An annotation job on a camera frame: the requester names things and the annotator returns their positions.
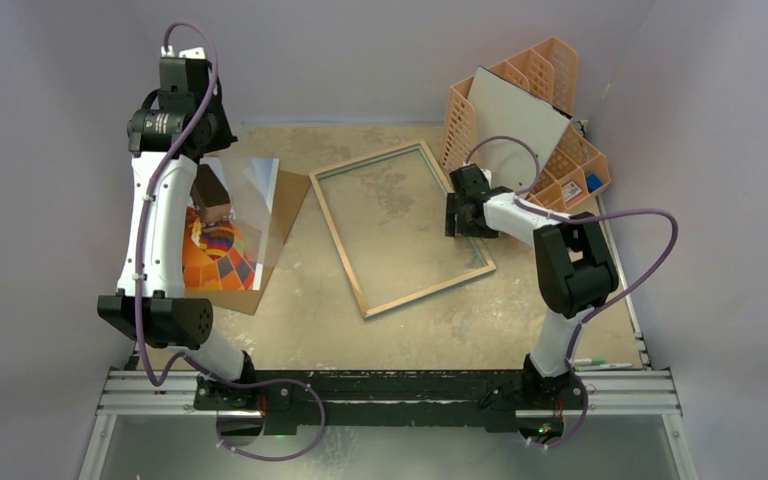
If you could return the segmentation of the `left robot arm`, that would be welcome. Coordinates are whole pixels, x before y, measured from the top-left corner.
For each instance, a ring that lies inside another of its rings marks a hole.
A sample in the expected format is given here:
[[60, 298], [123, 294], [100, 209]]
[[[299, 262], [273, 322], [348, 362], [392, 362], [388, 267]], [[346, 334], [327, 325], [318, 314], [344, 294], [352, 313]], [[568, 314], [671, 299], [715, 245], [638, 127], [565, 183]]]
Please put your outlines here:
[[200, 161], [236, 138], [204, 49], [163, 49], [159, 79], [127, 125], [134, 188], [130, 237], [115, 291], [99, 296], [97, 312], [135, 341], [143, 361], [148, 348], [169, 349], [222, 379], [220, 397], [244, 409], [258, 395], [258, 382], [247, 375], [250, 357], [214, 329], [209, 300], [187, 297], [182, 263]]

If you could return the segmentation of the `hot air balloon photo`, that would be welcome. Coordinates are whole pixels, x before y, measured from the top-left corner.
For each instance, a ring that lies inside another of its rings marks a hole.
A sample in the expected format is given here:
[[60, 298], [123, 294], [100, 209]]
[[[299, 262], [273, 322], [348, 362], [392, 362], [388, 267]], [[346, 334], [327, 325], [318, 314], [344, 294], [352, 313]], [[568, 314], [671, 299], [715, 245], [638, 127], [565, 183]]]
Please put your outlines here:
[[228, 180], [218, 157], [201, 160], [186, 210], [185, 287], [260, 291], [265, 285], [277, 189], [277, 158], [243, 158]]

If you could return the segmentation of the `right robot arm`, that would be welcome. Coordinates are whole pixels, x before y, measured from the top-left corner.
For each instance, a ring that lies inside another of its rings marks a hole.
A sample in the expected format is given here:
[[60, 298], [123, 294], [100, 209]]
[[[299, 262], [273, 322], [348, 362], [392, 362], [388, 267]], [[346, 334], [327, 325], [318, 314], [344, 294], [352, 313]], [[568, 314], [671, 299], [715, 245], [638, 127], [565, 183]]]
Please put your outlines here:
[[445, 235], [511, 236], [532, 248], [537, 281], [547, 306], [538, 340], [526, 355], [524, 399], [544, 407], [570, 384], [572, 358], [585, 317], [604, 306], [619, 276], [601, 227], [585, 212], [569, 216], [544, 210], [506, 187], [492, 187], [476, 165], [449, 174]]

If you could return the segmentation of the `blue wooden picture frame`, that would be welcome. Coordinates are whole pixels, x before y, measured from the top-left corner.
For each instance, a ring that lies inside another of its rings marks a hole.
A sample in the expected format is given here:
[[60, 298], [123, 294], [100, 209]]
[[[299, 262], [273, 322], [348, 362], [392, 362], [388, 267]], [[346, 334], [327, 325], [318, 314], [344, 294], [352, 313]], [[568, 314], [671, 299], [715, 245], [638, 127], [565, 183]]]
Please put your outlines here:
[[320, 167], [309, 176], [364, 319], [495, 272], [482, 241], [445, 236], [453, 188], [425, 141]]

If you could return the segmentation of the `brown cardboard backing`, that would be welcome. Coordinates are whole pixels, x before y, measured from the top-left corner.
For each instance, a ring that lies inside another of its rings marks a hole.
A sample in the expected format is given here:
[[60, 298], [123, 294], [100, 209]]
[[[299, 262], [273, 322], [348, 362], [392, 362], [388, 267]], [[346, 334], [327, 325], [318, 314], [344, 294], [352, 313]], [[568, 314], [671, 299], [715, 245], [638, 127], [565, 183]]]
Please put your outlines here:
[[308, 177], [278, 171], [277, 198], [262, 229], [229, 218], [209, 231], [196, 210], [189, 208], [183, 247], [186, 295], [255, 314], [309, 188]]

